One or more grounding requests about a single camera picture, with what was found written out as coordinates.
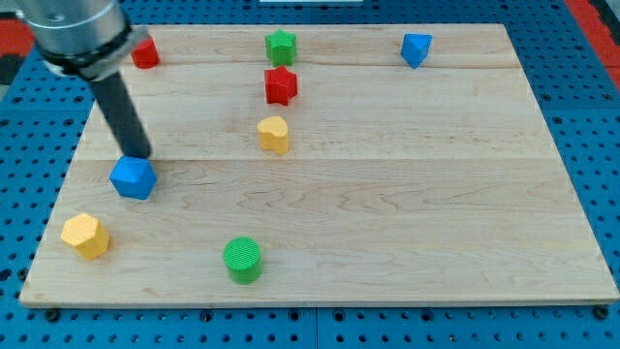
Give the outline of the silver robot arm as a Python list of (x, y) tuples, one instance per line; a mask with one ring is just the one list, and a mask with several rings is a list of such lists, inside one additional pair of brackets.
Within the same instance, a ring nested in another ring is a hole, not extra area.
[(47, 67), (86, 81), (126, 156), (145, 159), (151, 144), (120, 73), (121, 63), (148, 38), (117, 0), (17, 0)]

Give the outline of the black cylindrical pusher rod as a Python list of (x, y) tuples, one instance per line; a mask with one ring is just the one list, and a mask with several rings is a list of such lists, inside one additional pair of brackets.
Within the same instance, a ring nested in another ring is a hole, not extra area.
[(122, 153), (148, 158), (151, 144), (121, 74), (90, 81), (89, 87)]

